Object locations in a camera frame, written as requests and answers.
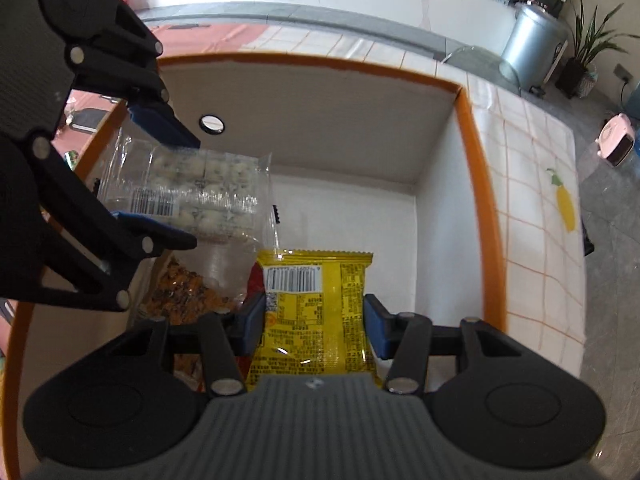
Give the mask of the pink small heater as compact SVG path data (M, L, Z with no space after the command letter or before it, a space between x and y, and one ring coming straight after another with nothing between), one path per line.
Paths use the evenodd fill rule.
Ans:
M610 166L617 167L634 149L634 128L626 114L617 114L609 119L600 131L597 155Z

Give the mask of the white ball candy packet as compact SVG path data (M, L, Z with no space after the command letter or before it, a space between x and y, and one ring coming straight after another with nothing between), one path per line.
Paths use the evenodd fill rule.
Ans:
M258 252L279 246L271 156L165 148L120 130L101 156L98 197L111 211L141 214L198 239L173 249L181 269L237 306Z

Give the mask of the orange cardboard box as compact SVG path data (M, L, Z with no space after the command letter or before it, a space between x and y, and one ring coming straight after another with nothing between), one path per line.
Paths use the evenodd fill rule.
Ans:
M370 252L363 297L373 294L391 314L423 315L433 330L454 323L465 341L476 331L470 315L485 330L503 328L494 190L465 88L390 66L273 52L157 64L169 105L201 141L194 150L271 156L272 249ZM101 156L120 130L160 142L123 100L73 82L54 137L28 136L48 139L100 200ZM424 393L389 393L371 347L375 375L267 375L247 388L265 328L258 255L236 310L192 324L137 322L154 264L170 252L140 263L125 311L16 300L39 318L14 324L11 349L51 364L29 393L21 364L6 370L11 477L21 475L22 456L32 479L504 475L442 429L456 384L432 403Z

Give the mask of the gold topped peanut bag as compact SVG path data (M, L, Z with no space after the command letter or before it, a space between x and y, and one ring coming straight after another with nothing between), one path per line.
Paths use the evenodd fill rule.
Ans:
M227 314L237 308L232 298L207 286L201 274L169 254L154 264L151 283L134 319L166 318L171 325L183 325L195 323L206 313Z

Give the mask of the silver trash can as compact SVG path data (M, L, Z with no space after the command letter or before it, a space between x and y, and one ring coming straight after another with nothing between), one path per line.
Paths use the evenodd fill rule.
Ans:
M522 91L540 89L564 53L568 27L539 6L519 3L515 23L502 52L502 59L518 76Z

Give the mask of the tall potted plant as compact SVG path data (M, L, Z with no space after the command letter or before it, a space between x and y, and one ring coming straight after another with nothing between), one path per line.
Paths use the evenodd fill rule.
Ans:
M638 40L638 34L620 32L617 28L609 28L612 18L623 9L625 3L619 3L613 10L598 18L599 6L593 8L591 18L587 18L584 0L566 0L574 16L574 24L570 28L570 44L573 55L566 61L555 85L567 99L577 96L577 90L589 73L594 60L605 51L628 54L628 50L617 42L620 38Z

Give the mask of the yellow snack bar packet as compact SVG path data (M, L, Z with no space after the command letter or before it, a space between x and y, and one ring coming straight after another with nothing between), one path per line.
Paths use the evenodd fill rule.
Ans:
M376 374L364 331L370 252L264 249L265 328L247 388L267 375Z

